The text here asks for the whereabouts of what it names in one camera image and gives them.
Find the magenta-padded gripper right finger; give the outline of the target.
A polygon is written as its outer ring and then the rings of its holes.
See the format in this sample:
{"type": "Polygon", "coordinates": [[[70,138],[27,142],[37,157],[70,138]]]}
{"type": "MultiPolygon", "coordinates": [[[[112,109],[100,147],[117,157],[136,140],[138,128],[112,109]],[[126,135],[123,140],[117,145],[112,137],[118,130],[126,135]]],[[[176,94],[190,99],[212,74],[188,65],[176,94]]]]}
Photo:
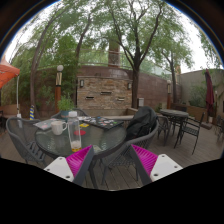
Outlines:
{"type": "Polygon", "coordinates": [[[182,169],[166,154],[156,155],[137,145],[131,145],[130,153],[143,185],[148,185],[182,169]]]}

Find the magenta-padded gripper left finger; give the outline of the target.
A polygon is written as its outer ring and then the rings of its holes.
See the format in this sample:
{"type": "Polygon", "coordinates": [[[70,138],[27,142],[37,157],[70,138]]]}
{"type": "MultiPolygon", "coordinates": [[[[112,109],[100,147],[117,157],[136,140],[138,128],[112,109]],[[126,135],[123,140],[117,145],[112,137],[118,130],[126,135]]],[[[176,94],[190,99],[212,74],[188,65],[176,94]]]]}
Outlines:
{"type": "Polygon", "coordinates": [[[94,149],[89,145],[68,157],[58,157],[45,171],[81,186],[94,156],[94,149]]]}

